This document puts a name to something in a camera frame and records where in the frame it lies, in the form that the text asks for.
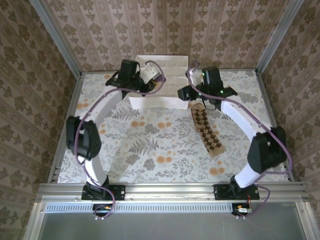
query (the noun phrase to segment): white paper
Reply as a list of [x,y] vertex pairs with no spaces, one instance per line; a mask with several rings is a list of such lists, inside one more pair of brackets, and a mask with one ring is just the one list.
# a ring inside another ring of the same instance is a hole
[[188,79],[185,75],[188,69],[188,56],[138,55],[135,60],[140,63],[141,69],[144,68],[146,61],[155,61],[162,68],[166,82],[162,89],[153,95],[142,97],[140,94],[129,93],[128,96],[133,109],[188,108],[188,101],[182,101],[178,98],[178,90],[188,85]]

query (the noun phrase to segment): white vent strip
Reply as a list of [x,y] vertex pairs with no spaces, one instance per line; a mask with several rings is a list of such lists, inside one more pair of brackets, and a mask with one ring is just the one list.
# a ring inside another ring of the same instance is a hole
[[[49,203],[46,213],[92,213],[92,203]],[[231,213],[231,203],[117,203],[115,213]]]

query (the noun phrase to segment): wallpaper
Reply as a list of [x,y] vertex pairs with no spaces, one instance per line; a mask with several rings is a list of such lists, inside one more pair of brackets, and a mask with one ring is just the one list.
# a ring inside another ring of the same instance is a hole
[[288,0],[44,0],[82,71],[136,55],[255,68]]
[[320,226],[320,1],[305,0],[262,78]]
[[0,239],[22,239],[75,79],[28,0],[0,1]]

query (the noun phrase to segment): checkered fabric strip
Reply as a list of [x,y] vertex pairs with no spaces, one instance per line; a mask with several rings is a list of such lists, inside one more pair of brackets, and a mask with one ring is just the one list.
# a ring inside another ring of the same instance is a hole
[[225,151],[218,137],[211,129],[205,106],[196,104],[191,108],[195,129],[201,134],[202,141],[211,156],[216,156]]

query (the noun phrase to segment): black mounting bracket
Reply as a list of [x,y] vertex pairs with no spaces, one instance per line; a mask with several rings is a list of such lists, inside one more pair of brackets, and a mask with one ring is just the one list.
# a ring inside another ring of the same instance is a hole
[[[109,189],[113,193],[116,201],[125,200],[126,185],[109,184],[109,178],[106,176],[106,180],[102,184],[102,187]],[[112,197],[106,190],[86,182],[82,189],[81,200],[112,201]]]
[[[238,93],[233,88],[224,87],[224,83],[220,77],[219,68],[217,68],[216,66],[203,68],[202,76],[203,82],[195,86],[201,92],[211,96],[222,98],[227,98],[232,95],[238,95]],[[177,92],[179,99],[181,99],[182,101],[192,101],[196,100],[197,98],[201,98],[203,101],[207,100],[206,97],[200,95],[190,85],[179,89]],[[219,111],[221,111],[221,102],[221,100],[209,99],[209,103],[214,105]]]
[[240,188],[235,180],[235,176],[231,177],[229,184],[213,185],[213,193],[215,200],[259,200],[259,190],[254,184],[246,188]]
[[[74,153],[75,138],[80,124],[79,116],[69,116],[65,123],[66,128],[66,147]],[[97,156],[101,149],[101,140],[96,124],[93,121],[84,121],[78,138],[78,155],[88,160]]]
[[[106,81],[105,85],[139,91],[142,94],[152,91],[156,84],[153,81],[145,84],[144,80],[140,77],[140,71],[137,71],[138,66],[140,68],[140,64],[135,60],[122,60],[120,70],[115,72],[113,76]],[[125,98],[127,93],[127,91],[122,91],[122,98]]]
[[[282,127],[272,127],[271,132],[286,145],[286,132]],[[252,139],[247,160],[256,173],[261,174],[269,168],[274,168],[286,159],[285,151],[268,132],[258,132]]]

